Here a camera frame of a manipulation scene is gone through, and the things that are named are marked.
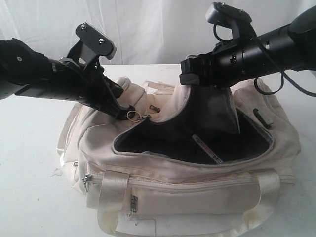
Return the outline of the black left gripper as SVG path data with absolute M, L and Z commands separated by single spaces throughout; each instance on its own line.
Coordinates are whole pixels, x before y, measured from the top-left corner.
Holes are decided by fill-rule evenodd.
M 49 62 L 53 71 L 50 99 L 79 102 L 121 121 L 135 115 L 132 105 L 119 105 L 117 99 L 124 90 L 104 75 L 99 60 L 87 66 L 68 58 Z

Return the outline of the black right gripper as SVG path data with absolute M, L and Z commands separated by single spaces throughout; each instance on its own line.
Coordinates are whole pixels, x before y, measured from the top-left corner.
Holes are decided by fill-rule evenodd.
M 212 52 L 181 61 L 182 85 L 230 87 L 249 79 L 249 44 L 219 43 Z

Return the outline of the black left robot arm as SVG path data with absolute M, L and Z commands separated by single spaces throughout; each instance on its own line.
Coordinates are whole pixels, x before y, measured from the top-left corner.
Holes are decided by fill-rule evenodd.
M 79 102 L 128 120 L 134 106 L 120 105 L 123 88 L 104 75 L 99 56 L 79 62 L 79 56 L 53 60 L 12 38 L 0 42 L 0 98 L 12 95 Z

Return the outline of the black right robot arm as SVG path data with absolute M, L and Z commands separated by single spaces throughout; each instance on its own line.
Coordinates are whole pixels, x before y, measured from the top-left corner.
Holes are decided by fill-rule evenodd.
M 212 52 L 181 62 L 182 85 L 231 87 L 240 81 L 286 70 L 316 69 L 316 8 L 292 23 L 257 36 L 241 9 L 213 2 L 208 23 L 231 29 L 233 38 Z

